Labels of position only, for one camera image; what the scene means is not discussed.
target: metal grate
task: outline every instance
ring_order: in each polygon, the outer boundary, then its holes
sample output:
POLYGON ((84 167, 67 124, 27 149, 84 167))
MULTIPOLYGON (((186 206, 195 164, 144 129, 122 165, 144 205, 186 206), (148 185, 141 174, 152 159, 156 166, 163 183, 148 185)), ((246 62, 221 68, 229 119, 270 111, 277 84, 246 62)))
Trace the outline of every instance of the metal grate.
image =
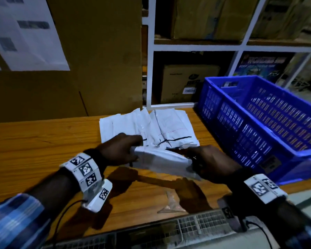
POLYGON ((61 242, 57 249, 174 249, 233 234, 221 210, 198 213, 152 225, 61 242))

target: shelf frame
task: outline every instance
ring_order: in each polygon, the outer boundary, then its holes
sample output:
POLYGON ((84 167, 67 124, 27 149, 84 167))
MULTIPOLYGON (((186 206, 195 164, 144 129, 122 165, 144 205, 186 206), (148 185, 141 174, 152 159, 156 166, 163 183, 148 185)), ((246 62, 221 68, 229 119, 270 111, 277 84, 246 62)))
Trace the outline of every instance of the shelf frame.
POLYGON ((142 25, 148 26, 148 73, 147 73, 147 95, 146 108, 148 110, 167 109, 167 108, 192 108, 195 103, 174 103, 174 104, 154 104, 152 105, 152 79, 153 79, 153 56, 155 51, 233 51, 234 55, 227 70, 226 76, 233 76, 236 67, 241 59, 244 51, 264 51, 264 52, 295 52, 307 53, 295 71, 283 83, 284 88, 288 88, 295 77, 303 69, 304 65, 311 58, 311 47, 306 46, 272 46, 272 45, 248 45, 251 33, 257 23, 258 17, 263 9, 266 0, 259 0, 255 12, 250 21, 245 36, 238 45, 196 45, 196 44, 155 44, 154 28, 155 28, 155 5, 156 0, 149 0, 149 14, 142 17, 142 25))

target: stack of white packages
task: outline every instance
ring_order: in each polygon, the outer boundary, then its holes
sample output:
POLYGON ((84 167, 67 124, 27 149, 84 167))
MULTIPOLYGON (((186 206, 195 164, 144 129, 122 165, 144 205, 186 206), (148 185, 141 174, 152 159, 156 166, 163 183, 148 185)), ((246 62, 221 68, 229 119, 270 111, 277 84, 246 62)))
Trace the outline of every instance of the stack of white packages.
POLYGON ((190 120, 183 110, 154 110, 150 114, 144 108, 131 113, 102 118, 99 121, 101 142, 108 141, 119 133, 140 134, 143 146, 187 148, 199 146, 190 120))

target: wooden tabletop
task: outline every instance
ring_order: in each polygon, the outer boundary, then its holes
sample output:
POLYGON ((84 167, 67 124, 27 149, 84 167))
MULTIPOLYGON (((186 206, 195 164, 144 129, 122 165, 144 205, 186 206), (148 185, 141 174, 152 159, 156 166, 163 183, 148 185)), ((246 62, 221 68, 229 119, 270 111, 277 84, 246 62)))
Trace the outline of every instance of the wooden tabletop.
MULTIPOLYGON (((191 108, 185 109, 200 145, 218 144, 191 108)), ((59 164, 100 143, 99 118, 80 117, 47 121, 0 123, 0 201, 38 183, 59 164)), ((147 170, 108 167, 105 176, 113 189, 101 212, 79 205, 63 217, 58 240, 123 229, 187 213, 157 213, 174 194, 188 213, 217 208, 217 199, 229 192, 225 185, 191 181, 147 170)), ((311 180, 282 187, 288 193, 311 189, 311 180)), ((71 201, 81 199, 77 194, 71 201)), ((53 223, 49 238, 53 235, 53 223)))

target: blue basket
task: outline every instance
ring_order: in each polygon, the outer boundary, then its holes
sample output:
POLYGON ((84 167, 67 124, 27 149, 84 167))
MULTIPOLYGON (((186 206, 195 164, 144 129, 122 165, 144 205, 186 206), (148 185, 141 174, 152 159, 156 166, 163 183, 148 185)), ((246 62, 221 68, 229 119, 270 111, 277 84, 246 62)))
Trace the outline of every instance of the blue basket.
POLYGON ((242 166, 278 184, 311 178, 311 104, 259 76, 210 77, 197 110, 242 166))

